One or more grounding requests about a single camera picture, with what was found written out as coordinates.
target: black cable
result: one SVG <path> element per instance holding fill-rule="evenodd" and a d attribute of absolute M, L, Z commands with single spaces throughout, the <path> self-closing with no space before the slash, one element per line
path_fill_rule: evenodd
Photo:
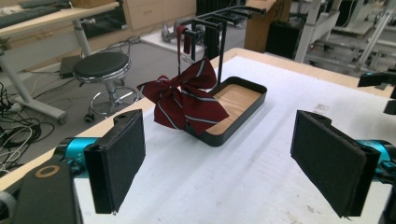
<path fill-rule="evenodd" d="M 74 81 L 74 80 L 75 80 L 74 78 L 73 78 L 73 79 L 70 79 L 70 80 L 68 80 L 67 82 L 65 82 L 64 84 L 62 84 L 61 86 L 52 88 L 52 89 L 47 90 L 47 91 L 43 91 L 43 92 L 41 92 L 40 94 L 38 94 L 37 96 L 35 96 L 35 97 L 33 97 L 33 98 L 36 99 L 36 98 L 38 98 L 38 97 L 40 97 L 40 96 L 42 96 L 42 95 L 44 95 L 44 94 L 47 94 L 47 93 L 49 93 L 49 92 L 57 91 L 57 90 L 63 88 L 64 86 L 66 86 L 67 84 L 71 83 L 71 82 Z"/>

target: robotic arm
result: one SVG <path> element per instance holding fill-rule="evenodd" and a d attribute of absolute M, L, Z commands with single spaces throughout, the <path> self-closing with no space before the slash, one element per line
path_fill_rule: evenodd
<path fill-rule="evenodd" d="M 396 147 L 357 141 L 321 115 L 297 111 L 291 156 L 339 217 L 359 217 L 371 182 L 392 185 L 380 224 L 396 223 Z"/>
<path fill-rule="evenodd" d="M 120 114 L 103 137 L 64 139 L 48 161 L 2 192 L 8 199 L 0 200 L 0 220 L 83 223 L 74 177 L 90 179 L 96 213 L 115 214 L 145 156 L 142 111 Z"/>

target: black box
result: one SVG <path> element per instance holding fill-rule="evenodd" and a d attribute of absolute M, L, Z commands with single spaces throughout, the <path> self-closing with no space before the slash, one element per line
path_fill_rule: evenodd
<path fill-rule="evenodd" d="M 265 51 L 294 59 L 303 26 L 281 21 L 271 23 Z"/>

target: office chair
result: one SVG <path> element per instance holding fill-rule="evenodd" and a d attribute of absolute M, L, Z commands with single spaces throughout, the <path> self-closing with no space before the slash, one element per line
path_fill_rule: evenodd
<path fill-rule="evenodd" d="M 128 106 L 125 103 L 127 97 L 132 99 L 132 104 L 139 100 L 139 93 L 134 88 L 126 87 L 124 83 L 125 73 L 131 67 L 129 57 L 122 52 L 99 52 L 85 57 L 73 69 L 76 79 L 82 84 L 85 83 L 105 83 L 106 90 L 96 93 L 91 100 L 88 113 L 84 120 L 87 123 L 94 121 L 94 114 L 111 116 L 116 112 L 116 107 Z M 119 79 L 120 86 L 116 86 L 115 79 Z M 98 104 L 98 97 L 108 94 L 108 101 Z"/>

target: table leg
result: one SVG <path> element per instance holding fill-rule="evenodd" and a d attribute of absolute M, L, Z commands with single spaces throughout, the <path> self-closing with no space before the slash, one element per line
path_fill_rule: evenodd
<path fill-rule="evenodd" d="M 84 52 L 85 57 L 91 55 L 90 45 L 88 44 L 87 36 L 85 36 L 84 29 L 81 26 L 81 22 L 79 20 L 74 20 L 73 25 L 75 27 L 75 33 L 78 43 L 82 48 L 82 52 Z"/>
<path fill-rule="evenodd" d="M 67 116 L 66 112 L 58 108 L 55 108 L 51 105 L 43 104 L 32 98 L 29 91 L 26 90 L 25 86 L 23 85 L 18 74 L 9 65 L 6 54 L 1 49 L 0 49 L 0 66 L 3 68 L 4 73 L 11 81 L 11 83 L 14 85 L 17 92 L 20 94 L 20 97 L 15 99 L 17 103 L 19 103 L 20 105 L 28 106 L 33 110 L 39 111 L 45 115 L 55 118 L 58 120 L 59 123 L 64 122 L 64 119 Z"/>

